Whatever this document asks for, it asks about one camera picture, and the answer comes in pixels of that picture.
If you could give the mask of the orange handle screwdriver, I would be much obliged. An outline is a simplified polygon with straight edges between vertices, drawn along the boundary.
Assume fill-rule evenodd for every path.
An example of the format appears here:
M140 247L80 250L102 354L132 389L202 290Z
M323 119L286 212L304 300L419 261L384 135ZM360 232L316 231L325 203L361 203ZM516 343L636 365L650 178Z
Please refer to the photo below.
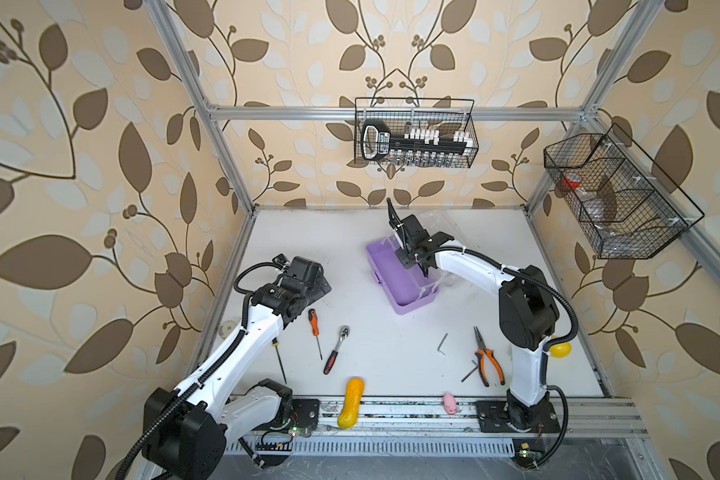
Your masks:
M315 338L315 341L316 341L316 344L318 347L319 358L323 359L322 349L321 349L320 340L319 340L320 331L319 331L319 324L318 324L318 316L317 316L315 309L310 308L308 310L308 320L309 320L309 324L311 327L312 335Z

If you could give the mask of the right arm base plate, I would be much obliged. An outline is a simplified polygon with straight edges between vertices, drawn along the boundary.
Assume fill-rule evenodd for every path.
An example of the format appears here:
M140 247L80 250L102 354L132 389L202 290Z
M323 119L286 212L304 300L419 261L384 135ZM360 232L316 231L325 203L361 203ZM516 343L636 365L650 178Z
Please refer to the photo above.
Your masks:
M474 403L479 430L482 433L557 434L561 417L549 401L527 407L506 400L480 400Z

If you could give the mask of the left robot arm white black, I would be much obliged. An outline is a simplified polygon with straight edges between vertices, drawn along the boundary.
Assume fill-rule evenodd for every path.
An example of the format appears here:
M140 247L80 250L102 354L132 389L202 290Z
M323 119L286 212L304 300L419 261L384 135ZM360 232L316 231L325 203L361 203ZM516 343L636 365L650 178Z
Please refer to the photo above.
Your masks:
M242 315L232 333L173 390L156 389L144 407L143 433L121 461L116 478L128 476L137 456L162 468L162 478L206 479L227 445L254 428L291 415L292 391L271 379L245 395L230 397L257 357L331 286L323 266L296 256L268 261L276 279L249 290L241 276L233 284L243 297Z

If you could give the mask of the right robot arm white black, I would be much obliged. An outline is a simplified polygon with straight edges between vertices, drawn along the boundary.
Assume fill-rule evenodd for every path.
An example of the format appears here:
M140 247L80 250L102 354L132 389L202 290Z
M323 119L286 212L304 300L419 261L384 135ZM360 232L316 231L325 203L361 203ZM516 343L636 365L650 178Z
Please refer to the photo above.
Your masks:
M570 342L579 333L573 306L547 283L538 267L502 264L462 245L448 233L431 235L415 215L400 217L391 201L387 202L387 213L400 245L396 255L404 268L416 266L423 275L439 269L497 298L499 328L511 345L512 355L511 382L499 421L520 433L534 430L553 412L550 396L558 394L562 419L554 443L543 453L523 447L513 458L521 469L541 469L557 453L568 432L568 399L547 376L551 349Z

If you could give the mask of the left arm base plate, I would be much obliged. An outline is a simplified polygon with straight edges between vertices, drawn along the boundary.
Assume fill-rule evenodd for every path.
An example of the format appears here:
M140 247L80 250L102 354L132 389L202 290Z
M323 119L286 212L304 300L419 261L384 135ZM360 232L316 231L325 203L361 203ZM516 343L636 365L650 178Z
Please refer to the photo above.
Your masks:
M293 432L309 436L319 423L320 401L316 398L286 397L273 420L256 426L254 432Z

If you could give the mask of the purple clear plastic tool box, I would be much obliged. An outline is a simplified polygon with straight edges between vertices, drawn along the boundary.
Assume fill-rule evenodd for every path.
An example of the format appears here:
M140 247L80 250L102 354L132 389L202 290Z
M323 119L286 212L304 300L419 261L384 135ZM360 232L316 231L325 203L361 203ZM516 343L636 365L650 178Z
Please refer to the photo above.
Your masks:
M406 225L413 234L417 233L417 228L425 230L424 239L438 232L444 232L453 236L460 245L468 248L474 246L446 211L433 210L421 215L407 216L396 213L396 216L401 221L407 216L414 217L416 223L407 222ZM365 247L375 281L384 291L392 310L397 315L406 315L424 307L432 303L441 290L462 283L460 277L440 269L431 268L425 275L417 264L406 268L398 257L398 251L402 249L395 228L392 228L392 233L388 236L374 240Z

